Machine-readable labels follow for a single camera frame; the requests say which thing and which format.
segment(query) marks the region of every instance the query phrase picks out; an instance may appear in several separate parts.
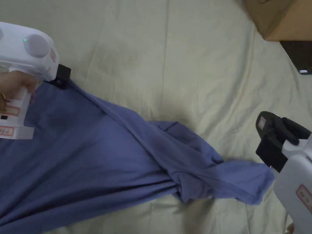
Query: cardboard box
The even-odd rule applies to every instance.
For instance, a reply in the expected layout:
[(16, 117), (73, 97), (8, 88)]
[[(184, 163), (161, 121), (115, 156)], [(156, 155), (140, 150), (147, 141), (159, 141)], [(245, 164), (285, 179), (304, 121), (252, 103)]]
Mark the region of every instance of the cardboard box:
[(267, 41), (312, 41), (312, 0), (243, 0)]

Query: white device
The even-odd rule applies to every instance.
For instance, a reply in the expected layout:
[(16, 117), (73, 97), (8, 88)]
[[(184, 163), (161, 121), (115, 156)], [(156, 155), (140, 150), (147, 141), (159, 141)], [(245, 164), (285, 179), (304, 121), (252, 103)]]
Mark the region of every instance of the white device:
[(295, 234), (312, 232), (312, 135), (298, 146), (285, 141), (282, 153), (288, 158), (275, 175), (274, 192), (294, 221)]
[[(59, 55), (53, 40), (45, 33), (0, 22), (0, 67), (7, 71), (22, 71), (39, 80), (56, 78)], [(0, 138), (32, 139), (34, 129), (24, 126), (31, 94), (26, 88), (8, 100), (0, 113)]]

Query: sticker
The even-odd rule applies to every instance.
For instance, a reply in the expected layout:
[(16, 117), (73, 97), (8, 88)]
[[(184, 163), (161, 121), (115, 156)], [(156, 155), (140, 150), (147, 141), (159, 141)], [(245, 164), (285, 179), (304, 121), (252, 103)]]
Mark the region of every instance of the sticker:
[(263, 130), (265, 123), (266, 123), (265, 118), (263, 118), (263, 117), (261, 116), (260, 121), (259, 121), (259, 123), (258, 123), (258, 126), (259, 126), (259, 128), (261, 128), (261, 130)]
[(55, 62), (56, 62), (56, 55), (55, 55), (53, 49), (51, 49), (50, 57), (51, 57), (51, 59), (53, 60), (53, 62), (55, 63)]
[(14, 106), (6, 106), (3, 114), (18, 116), (20, 110), (21, 110), (20, 108), (17, 108), (17, 107), (14, 107)]
[(13, 136), (14, 128), (7, 126), (0, 126), (0, 135), (1, 136)]
[(312, 194), (304, 185), (301, 185), (297, 190), (297, 196), (303, 204), (312, 212)]
[(8, 99), (6, 102), (7, 106), (12, 106), (13, 105), (14, 100), (13, 99)]

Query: blue cloth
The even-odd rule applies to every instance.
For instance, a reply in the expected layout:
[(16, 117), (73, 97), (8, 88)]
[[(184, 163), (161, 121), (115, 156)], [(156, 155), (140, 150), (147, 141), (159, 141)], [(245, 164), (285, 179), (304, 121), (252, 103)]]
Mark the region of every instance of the blue cloth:
[(265, 164), (224, 162), (178, 122), (43, 84), (28, 109), (33, 140), (0, 140), (0, 233), (40, 233), (167, 194), (259, 204)]

